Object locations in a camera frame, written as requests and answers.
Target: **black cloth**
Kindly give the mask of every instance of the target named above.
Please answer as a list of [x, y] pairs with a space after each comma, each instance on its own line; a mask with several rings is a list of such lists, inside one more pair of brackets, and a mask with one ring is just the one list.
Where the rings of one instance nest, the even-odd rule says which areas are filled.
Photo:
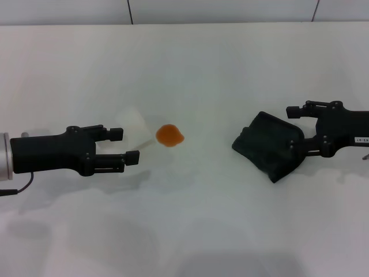
[[248, 158], [275, 183], [297, 168], [305, 156], [290, 149], [291, 140], [302, 141], [300, 128], [261, 111], [243, 128], [232, 148]]

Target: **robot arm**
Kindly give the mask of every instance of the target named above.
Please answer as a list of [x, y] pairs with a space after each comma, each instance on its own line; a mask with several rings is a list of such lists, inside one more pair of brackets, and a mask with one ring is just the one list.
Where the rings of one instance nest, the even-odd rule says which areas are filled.
[[[72, 169], [81, 176], [94, 173], [122, 173], [125, 166], [138, 164], [139, 151], [125, 154], [97, 155], [97, 141], [120, 141], [123, 129], [107, 130], [103, 125], [80, 128], [69, 126], [57, 136], [9, 139], [0, 134], [0, 181], [13, 179], [14, 173], [33, 173], [54, 169]], [[0, 190], [0, 196], [19, 193], [19, 190]]]
[[287, 116], [318, 118], [316, 136], [291, 142], [291, 149], [299, 154], [330, 158], [343, 147], [369, 147], [368, 111], [349, 111], [341, 101], [306, 101], [302, 108], [287, 107]]

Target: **orange blob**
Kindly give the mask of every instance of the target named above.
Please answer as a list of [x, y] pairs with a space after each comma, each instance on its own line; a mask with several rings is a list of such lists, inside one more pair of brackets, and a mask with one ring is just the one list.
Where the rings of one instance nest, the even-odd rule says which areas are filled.
[[156, 139], [166, 147], [173, 147], [181, 143], [185, 137], [175, 125], [166, 124], [156, 132]]

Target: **white wall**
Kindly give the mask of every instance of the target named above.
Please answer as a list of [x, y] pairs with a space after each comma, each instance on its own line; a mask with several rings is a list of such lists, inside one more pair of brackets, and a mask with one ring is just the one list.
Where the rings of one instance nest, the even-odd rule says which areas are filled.
[[369, 0], [321, 0], [315, 21], [349, 20], [369, 20]]
[[127, 0], [0, 0], [0, 25], [130, 22]]
[[[318, 0], [130, 0], [134, 24], [311, 21]], [[369, 20], [369, 0], [321, 0], [315, 21]], [[130, 24], [127, 0], [0, 0], [0, 25]]]
[[317, 0], [130, 0], [134, 24], [311, 21]]

